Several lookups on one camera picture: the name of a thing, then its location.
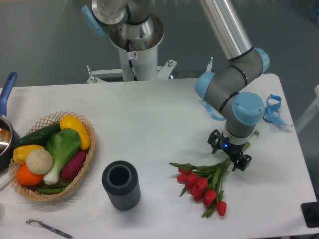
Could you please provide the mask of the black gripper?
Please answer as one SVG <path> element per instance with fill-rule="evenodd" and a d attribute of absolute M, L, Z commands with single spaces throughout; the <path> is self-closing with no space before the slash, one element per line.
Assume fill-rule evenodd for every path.
<path fill-rule="evenodd" d="M 212 154 L 215 154 L 218 150 L 222 149 L 233 162 L 234 166 L 232 171 L 236 169 L 244 171 L 250 164 L 252 157 L 242 152 L 245 143 L 234 144 L 230 142 L 229 137 L 221 135 L 219 130 L 215 129 L 209 136 L 207 143 L 212 148 Z"/>

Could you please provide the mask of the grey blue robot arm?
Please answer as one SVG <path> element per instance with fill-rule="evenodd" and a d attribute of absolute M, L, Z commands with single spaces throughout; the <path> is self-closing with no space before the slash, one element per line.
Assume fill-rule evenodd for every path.
<path fill-rule="evenodd" d="M 264 113 L 262 99 L 244 88 L 268 69 L 269 57 L 252 46 L 231 1 L 200 4 L 230 62 L 223 72 L 207 71 L 195 83 L 195 92 L 226 119 L 224 130 L 213 131 L 208 143 L 244 171 L 252 158 L 243 148 Z M 117 47 L 125 81 L 159 79 L 158 45 L 164 29 L 147 0 L 89 0 L 82 14 L 95 34 L 108 35 Z"/>

